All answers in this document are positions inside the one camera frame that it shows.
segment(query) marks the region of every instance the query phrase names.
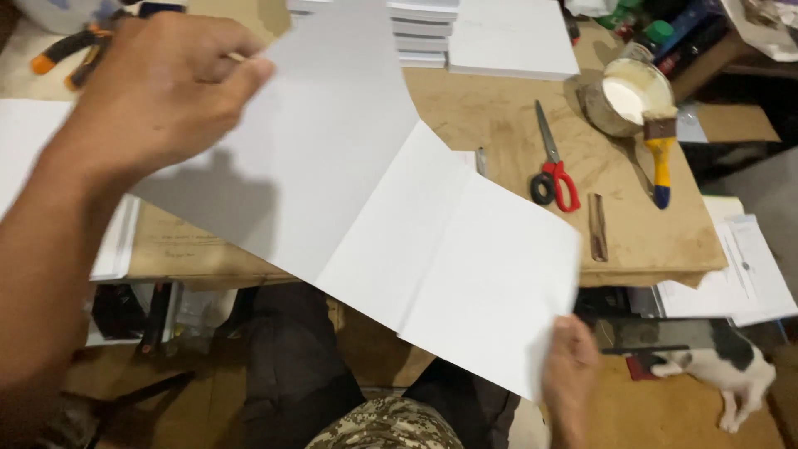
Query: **red scissors handle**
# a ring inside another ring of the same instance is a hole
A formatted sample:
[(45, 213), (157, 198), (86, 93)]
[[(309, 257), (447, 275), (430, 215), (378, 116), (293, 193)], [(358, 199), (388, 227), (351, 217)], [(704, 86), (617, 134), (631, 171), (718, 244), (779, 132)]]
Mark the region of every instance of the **red scissors handle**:
[[(574, 185), (574, 181), (571, 179), (571, 176), (568, 173), (565, 173), (565, 166), (563, 162), (546, 162), (543, 164), (543, 171), (551, 173), (551, 177), (554, 178), (554, 192), (555, 198), (557, 199), (557, 207), (559, 210), (563, 212), (574, 212), (576, 209), (579, 209), (582, 205), (579, 203), (579, 193), (576, 191), (576, 186)], [(565, 182), (566, 187), (568, 187), (568, 196), (571, 197), (571, 205), (566, 206), (565, 200), (563, 199), (563, 188), (560, 185), (560, 181)]]

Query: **cat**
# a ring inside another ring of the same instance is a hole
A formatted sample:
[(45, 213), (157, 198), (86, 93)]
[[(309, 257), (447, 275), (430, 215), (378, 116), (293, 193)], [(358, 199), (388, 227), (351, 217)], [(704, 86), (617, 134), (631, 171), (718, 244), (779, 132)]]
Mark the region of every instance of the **cat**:
[(721, 389), (724, 412), (720, 429), (737, 433), (751, 412), (762, 407), (762, 399), (776, 379), (776, 368), (762, 351), (722, 320), (711, 320), (713, 348), (655, 352), (662, 363), (651, 374), (667, 377), (687, 373)]

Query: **workbench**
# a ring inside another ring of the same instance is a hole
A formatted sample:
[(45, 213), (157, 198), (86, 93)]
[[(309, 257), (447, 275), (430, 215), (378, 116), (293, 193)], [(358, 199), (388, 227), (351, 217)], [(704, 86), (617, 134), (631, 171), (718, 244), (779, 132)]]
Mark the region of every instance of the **workbench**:
[[(189, 12), (234, 18), (267, 41), (290, 22), (279, 0), (195, 0)], [(421, 118), (452, 150), (484, 147), (488, 178), (527, 199), (528, 182), (545, 159), (534, 111), (535, 100), (540, 100), (584, 205), (575, 213), (548, 207), (582, 232), (580, 285), (651, 285), (668, 279), (697, 285), (708, 271), (725, 267), (726, 259), (684, 154), (678, 147), (671, 151), (672, 199), (661, 211), (650, 199), (654, 165), (640, 138), (608, 138), (584, 119), (575, 90), (600, 79), (621, 43), (593, 22), (584, 22), (581, 32), (575, 53), (582, 74), (570, 81), (479, 77), (439, 69), (405, 69), (405, 80)], [(31, 58), (58, 39), (21, 19), (0, 55), (0, 97), (72, 99), (62, 81), (83, 54), (41, 77), (28, 68)], [(603, 197), (607, 262), (591, 258), (589, 193)], [(140, 210), (128, 277), (182, 280), (198, 289), (293, 279), (149, 204)]]

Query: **dark pants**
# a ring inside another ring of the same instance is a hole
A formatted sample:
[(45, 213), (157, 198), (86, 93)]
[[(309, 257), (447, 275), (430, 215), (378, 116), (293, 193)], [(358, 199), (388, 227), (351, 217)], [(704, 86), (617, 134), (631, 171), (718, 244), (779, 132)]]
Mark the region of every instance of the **dark pants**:
[[(324, 294), (309, 284), (263, 287), (249, 332), (247, 449), (303, 449), (365, 402), (336, 348)], [(435, 408), (465, 449), (507, 449), (519, 396), (435, 359), (405, 397)]]

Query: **pliers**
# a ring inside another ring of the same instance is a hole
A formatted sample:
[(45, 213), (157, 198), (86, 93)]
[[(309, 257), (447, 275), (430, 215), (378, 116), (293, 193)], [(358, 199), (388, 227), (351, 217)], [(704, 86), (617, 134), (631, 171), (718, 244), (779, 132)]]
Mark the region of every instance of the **pliers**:
[(108, 18), (86, 24), (84, 30), (52, 44), (32, 59), (30, 69), (37, 75), (46, 74), (69, 55), (91, 47), (83, 62), (64, 80), (67, 89), (80, 89), (110, 47), (119, 19), (130, 16), (130, 13), (120, 8)]

